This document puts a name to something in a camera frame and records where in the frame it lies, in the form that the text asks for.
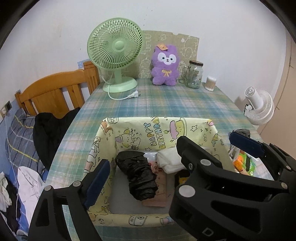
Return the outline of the orange green packaged item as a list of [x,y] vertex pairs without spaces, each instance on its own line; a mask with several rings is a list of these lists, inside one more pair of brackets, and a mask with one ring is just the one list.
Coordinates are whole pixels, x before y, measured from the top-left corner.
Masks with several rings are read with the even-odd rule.
[[233,165],[240,174],[248,176],[254,175],[255,164],[252,158],[242,150],[235,154]]

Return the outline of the pink cartoon sock pack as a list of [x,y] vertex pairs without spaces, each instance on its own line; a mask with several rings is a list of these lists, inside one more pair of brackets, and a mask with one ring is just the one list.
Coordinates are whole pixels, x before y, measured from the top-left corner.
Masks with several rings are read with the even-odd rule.
[[144,206],[165,207],[167,204],[167,177],[162,168],[158,166],[157,161],[149,161],[152,172],[156,174],[156,184],[158,190],[154,198],[142,201]]

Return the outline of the white socks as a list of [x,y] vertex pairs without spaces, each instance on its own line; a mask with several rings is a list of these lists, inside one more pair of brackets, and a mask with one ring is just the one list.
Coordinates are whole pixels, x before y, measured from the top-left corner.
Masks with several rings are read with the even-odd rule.
[[177,153],[176,147],[163,149],[157,152],[157,163],[166,174],[176,173],[184,170],[185,166],[181,162],[181,157]]

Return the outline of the black fabric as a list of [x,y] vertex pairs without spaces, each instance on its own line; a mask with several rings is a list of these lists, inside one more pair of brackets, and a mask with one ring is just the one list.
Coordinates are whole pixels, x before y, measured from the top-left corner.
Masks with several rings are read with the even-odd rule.
[[127,176],[130,194],[139,201],[154,198],[158,190],[157,175],[139,151],[122,151],[115,158],[116,165]]

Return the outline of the yellow cartoon sock pack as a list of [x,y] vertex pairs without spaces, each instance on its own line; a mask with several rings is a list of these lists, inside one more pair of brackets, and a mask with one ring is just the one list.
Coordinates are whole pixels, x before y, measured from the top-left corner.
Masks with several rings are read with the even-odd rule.
[[190,172],[178,172],[175,174],[175,186],[184,184],[190,176]]

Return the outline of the beige wooden door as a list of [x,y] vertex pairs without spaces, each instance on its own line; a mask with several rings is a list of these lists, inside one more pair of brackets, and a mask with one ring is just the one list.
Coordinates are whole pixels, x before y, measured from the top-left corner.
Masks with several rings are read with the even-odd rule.
[[295,156],[295,42],[288,32],[286,37],[285,64],[274,97],[274,115],[257,132],[264,142]]

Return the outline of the white clothes on bed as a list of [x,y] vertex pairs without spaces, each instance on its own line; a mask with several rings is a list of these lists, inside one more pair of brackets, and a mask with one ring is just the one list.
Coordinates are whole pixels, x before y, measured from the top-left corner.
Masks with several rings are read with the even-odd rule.
[[14,234],[29,232],[44,186],[41,176],[25,166],[11,169],[8,175],[1,172],[1,217]]

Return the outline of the white standing fan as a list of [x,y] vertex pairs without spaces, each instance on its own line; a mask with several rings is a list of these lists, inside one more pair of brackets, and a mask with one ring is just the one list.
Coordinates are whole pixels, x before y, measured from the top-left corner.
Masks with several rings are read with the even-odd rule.
[[274,103],[267,91],[250,86],[245,90],[245,98],[248,104],[244,115],[252,125],[261,126],[271,120],[274,114]]

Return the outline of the yellow cartoon storage box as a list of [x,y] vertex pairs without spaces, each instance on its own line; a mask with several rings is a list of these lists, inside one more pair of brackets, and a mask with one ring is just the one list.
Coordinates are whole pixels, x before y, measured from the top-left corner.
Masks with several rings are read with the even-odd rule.
[[84,174],[94,171],[101,160],[110,162],[110,173],[94,205],[88,209],[95,225],[120,227],[153,227],[173,225],[168,211],[174,194],[166,174],[166,206],[144,206],[127,190],[126,178],[115,163],[121,151],[133,150],[152,154],[148,161],[157,161],[158,151],[175,147],[177,139],[186,136],[222,163],[225,170],[234,171],[222,137],[207,118],[126,117],[105,118],[96,133],[88,154]]

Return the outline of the black garment on bed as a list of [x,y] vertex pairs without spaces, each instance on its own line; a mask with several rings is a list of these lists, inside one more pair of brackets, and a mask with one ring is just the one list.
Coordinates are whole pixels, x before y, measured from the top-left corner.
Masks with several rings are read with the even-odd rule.
[[56,118],[52,113],[36,115],[33,142],[46,170],[50,170],[58,147],[79,110],[80,108],[71,110],[62,118]]

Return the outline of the glass mason jar mug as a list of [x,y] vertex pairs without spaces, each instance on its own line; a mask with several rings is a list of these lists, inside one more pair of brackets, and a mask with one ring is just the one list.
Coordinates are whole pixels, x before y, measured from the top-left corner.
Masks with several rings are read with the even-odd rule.
[[203,77],[203,66],[204,64],[202,62],[190,60],[189,65],[183,67],[179,82],[192,89],[200,88]]

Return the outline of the wooden bed headboard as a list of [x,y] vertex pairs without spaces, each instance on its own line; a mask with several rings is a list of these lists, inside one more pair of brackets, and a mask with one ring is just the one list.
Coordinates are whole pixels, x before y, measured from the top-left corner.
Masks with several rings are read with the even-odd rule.
[[30,115],[52,113],[62,118],[70,109],[62,89],[65,88],[74,108],[81,108],[86,99],[83,97],[81,84],[87,84],[90,94],[100,84],[97,67],[91,62],[83,63],[83,69],[52,74],[37,80],[23,92],[16,92],[15,98],[20,108]]

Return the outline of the purple plush toy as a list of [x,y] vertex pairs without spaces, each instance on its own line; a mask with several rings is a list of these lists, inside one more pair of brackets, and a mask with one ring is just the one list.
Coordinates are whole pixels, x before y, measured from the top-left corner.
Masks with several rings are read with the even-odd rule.
[[157,44],[152,55],[153,85],[175,86],[180,75],[179,62],[176,46]]

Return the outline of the green desk fan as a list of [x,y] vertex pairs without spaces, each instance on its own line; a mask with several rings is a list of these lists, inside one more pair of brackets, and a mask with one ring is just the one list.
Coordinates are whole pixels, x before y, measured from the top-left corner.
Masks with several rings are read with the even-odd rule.
[[142,30],[129,19],[112,18],[92,31],[87,42],[89,59],[98,70],[112,72],[111,79],[103,85],[105,92],[126,92],[137,87],[137,81],[123,76],[121,71],[137,59],[142,46]]

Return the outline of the wall power outlet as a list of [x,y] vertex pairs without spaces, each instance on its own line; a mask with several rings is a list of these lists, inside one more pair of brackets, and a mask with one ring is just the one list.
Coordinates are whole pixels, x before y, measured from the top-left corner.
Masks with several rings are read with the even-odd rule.
[[3,108],[1,108],[1,117],[5,118],[6,116],[10,116],[10,111],[12,110],[12,104],[8,101]]

